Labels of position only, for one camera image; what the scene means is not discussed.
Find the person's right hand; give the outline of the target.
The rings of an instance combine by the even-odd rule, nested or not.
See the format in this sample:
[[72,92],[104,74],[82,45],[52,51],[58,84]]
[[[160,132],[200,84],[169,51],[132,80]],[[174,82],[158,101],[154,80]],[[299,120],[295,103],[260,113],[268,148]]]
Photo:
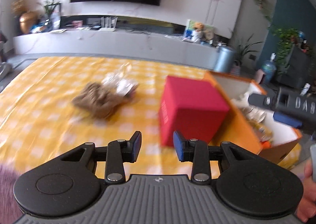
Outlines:
[[315,207],[315,182],[312,178],[313,175],[313,164],[309,159],[306,162],[304,169],[304,179],[303,179],[303,187],[304,193],[303,197],[297,207],[296,216],[303,223],[307,223],[313,217],[315,217],[316,207]]

